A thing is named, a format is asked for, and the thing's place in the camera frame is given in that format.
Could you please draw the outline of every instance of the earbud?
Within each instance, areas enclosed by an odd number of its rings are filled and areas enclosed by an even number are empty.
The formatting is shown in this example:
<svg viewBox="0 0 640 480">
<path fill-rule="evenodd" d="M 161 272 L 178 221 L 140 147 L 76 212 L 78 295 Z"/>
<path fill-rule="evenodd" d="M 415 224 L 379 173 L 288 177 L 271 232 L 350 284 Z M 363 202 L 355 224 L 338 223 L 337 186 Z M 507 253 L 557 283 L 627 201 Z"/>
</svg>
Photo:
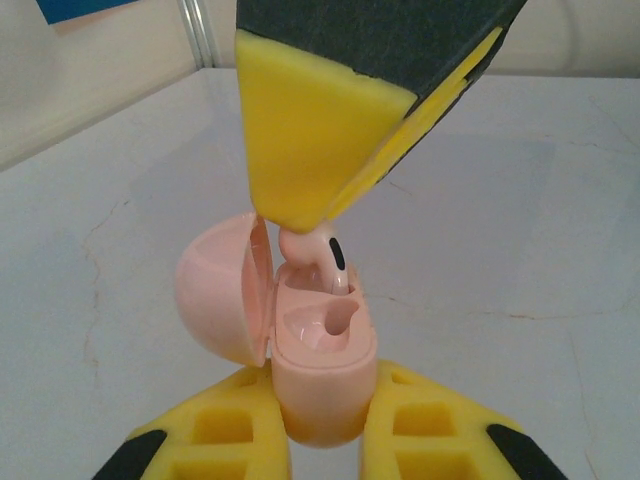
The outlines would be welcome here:
<svg viewBox="0 0 640 480">
<path fill-rule="evenodd" d="M 318 268 L 325 292 L 334 295 L 349 293 L 347 265 L 331 224 L 324 222 L 304 234 L 281 228 L 278 243 L 282 256 L 294 267 Z"/>
</svg>

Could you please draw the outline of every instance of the white tabletop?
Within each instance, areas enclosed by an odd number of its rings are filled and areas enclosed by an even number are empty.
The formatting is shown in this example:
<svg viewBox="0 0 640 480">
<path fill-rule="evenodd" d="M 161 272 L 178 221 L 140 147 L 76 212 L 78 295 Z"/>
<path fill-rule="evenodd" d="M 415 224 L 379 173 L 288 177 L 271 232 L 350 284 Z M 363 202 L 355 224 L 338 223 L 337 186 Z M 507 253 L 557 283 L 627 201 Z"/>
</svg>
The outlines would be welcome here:
<svg viewBox="0 0 640 480">
<path fill-rule="evenodd" d="M 486 76 L 337 221 L 380 355 L 524 426 L 572 480 L 640 470 L 640 80 Z M 87 479 L 238 367 L 178 319 L 200 232 L 251 208 L 233 71 L 0 174 L 0 478 Z M 357 445 L 292 447 L 357 478 Z"/>
</svg>

